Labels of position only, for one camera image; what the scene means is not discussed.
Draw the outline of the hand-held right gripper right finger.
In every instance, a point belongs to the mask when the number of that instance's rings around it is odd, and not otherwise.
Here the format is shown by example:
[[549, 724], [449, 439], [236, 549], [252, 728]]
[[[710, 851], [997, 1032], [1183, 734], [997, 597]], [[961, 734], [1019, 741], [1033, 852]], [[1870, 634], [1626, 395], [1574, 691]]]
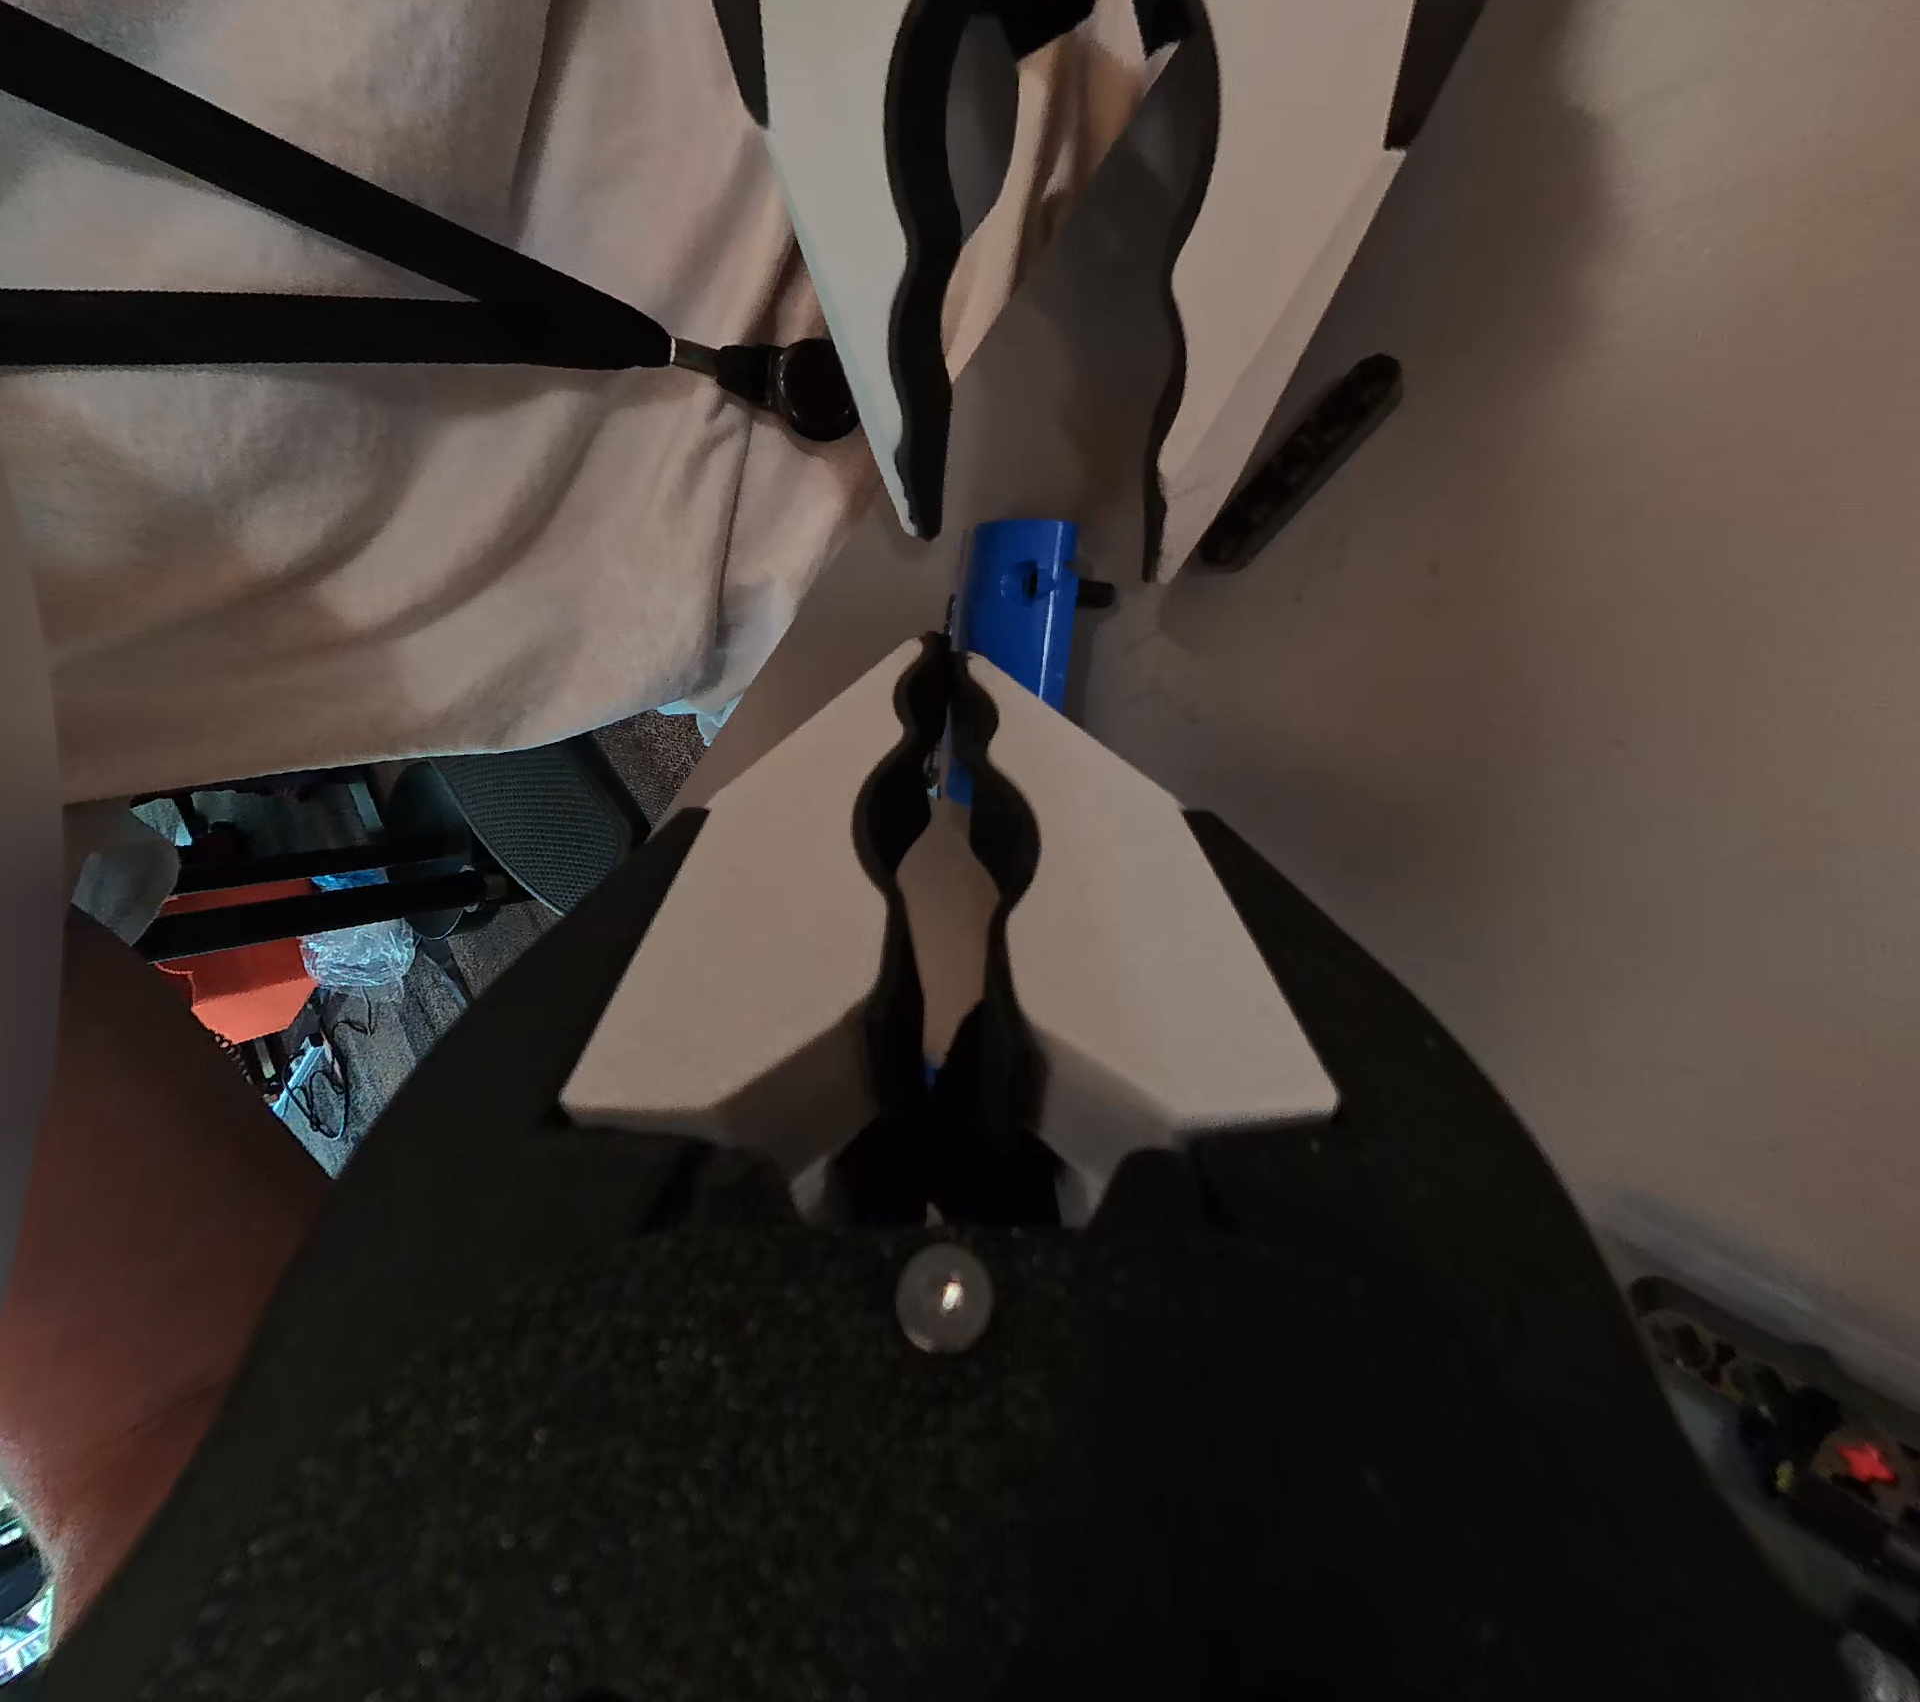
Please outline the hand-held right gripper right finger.
[[985, 659], [987, 767], [1036, 826], [1007, 925], [1069, 1197], [1140, 1150], [1326, 1123], [1338, 1090], [1178, 800]]

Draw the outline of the black metal frame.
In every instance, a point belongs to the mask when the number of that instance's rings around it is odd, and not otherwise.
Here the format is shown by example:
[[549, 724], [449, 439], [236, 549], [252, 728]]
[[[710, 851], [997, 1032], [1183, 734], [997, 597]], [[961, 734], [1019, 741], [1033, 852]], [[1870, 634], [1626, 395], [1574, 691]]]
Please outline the black metal frame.
[[529, 902], [455, 798], [394, 791], [347, 847], [265, 852], [236, 822], [192, 822], [135, 950], [167, 966], [394, 922], [439, 943]]

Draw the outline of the blue printed lego panel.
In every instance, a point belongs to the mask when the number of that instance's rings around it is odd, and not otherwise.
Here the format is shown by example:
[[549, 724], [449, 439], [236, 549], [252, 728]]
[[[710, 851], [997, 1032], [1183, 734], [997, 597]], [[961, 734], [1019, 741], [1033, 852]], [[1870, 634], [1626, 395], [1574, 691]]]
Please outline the blue printed lego panel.
[[1066, 516], [997, 516], [968, 530], [945, 627], [945, 691], [959, 682], [964, 659], [980, 659], [1078, 720], [1078, 633], [1118, 601], [1114, 583], [1087, 572], [1081, 545], [1083, 532]]

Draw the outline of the clear plastic bag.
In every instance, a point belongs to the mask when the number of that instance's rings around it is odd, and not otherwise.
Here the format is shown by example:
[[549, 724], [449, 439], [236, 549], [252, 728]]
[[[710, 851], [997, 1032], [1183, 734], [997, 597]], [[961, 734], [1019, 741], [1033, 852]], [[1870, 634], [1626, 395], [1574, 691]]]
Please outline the clear plastic bag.
[[404, 994], [418, 936], [403, 919], [300, 936], [300, 963], [316, 991], [394, 1003]]

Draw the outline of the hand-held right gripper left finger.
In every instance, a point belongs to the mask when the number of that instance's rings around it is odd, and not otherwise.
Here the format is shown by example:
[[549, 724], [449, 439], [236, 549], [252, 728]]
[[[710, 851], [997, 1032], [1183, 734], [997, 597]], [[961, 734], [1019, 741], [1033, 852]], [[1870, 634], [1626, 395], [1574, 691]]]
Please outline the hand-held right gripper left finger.
[[905, 643], [693, 816], [690, 847], [563, 1090], [583, 1124], [781, 1167], [930, 1096], [900, 865], [930, 822], [948, 638]]

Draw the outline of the person's white shirt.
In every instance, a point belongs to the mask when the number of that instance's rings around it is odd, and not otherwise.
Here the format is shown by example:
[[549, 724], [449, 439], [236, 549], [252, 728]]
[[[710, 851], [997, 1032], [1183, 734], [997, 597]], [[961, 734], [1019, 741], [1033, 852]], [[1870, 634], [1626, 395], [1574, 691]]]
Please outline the person's white shirt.
[[[974, 6], [914, 0], [889, 96], [935, 532], [968, 359], [1140, 93], [1044, 47], [972, 235]], [[5, 0], [5, 487], [60, 803], [736, 701], [896, 514], [862, 428], [668, 360], [834, 344], [764, 126], [713, 0]]]

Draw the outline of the black mesh office chair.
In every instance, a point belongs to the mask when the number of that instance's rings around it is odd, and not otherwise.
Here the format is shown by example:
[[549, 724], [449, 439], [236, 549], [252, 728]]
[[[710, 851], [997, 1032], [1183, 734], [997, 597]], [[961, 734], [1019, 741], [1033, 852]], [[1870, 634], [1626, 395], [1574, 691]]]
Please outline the black mesh office chair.
[[565, 919], [652, 835], [639, 800], [593, 737], [503, 754], [406, 765], [383, 800], [403, 840], [444, 840]]

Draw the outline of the black lego beam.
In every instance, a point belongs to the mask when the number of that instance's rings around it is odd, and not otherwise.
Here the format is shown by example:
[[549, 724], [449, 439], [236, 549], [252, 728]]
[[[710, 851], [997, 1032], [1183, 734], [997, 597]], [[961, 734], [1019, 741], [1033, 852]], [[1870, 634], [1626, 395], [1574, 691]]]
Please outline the black lego beam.
[[1328, 385], [1222, 507], [1196, 549], [1203, 571], [1246, 571], [1326, 488], [1404, 397], [1397, 356], [1374, 353]]

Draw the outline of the orange box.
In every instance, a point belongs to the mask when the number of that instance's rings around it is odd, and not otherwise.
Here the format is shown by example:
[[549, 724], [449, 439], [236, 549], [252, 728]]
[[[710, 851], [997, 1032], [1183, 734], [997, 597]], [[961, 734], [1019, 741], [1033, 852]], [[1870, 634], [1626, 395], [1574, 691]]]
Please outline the orange box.
[[156, 973], [236, 1048], [284, 1032], [316, 993], [299, 943], [211, 950], [158, 963]]

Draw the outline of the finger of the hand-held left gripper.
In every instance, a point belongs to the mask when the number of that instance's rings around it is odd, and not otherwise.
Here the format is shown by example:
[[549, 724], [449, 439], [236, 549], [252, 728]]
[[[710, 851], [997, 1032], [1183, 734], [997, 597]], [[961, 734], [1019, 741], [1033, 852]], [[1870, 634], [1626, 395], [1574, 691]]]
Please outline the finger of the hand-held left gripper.
[[758, 0], [764, 139], [900, 528], [930, 540], [936, 508], [903, 471], [911, 409], [895, 362], [909, 227], [893, 171], [893, 82], [914, 0]]
[[1237, 491], [1398, 174], [1389, 116], [1417, 0], [1189, 2], [1213, 50], [1213, 161], [1169, 273], [1160, 586]]

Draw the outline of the person's right forearm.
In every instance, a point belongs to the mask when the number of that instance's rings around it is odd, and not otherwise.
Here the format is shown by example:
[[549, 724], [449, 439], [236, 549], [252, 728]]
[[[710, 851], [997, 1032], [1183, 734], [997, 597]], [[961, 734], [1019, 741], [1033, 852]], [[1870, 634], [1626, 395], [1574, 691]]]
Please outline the person's right forearm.
[[3, 1320], [5, 1492], [55, 1641], [220, 1417], [329, 1186], [170, 980], [73, 908]]

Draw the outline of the blue lego truck model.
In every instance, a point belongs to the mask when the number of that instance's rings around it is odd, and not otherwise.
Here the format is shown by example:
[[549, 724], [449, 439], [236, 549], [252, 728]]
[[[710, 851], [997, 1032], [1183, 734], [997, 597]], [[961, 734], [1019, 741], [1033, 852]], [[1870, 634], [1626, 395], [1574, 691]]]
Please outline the blue lego truck model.
[[1640, 1276], [1628, 1304], [1665, 1379], [1732, 1414], [1742, 1472], [1763, 1498], [1860, 1571], [1915, 1592], [1916, 1411], [1826, 1348], [1681, 1282]]

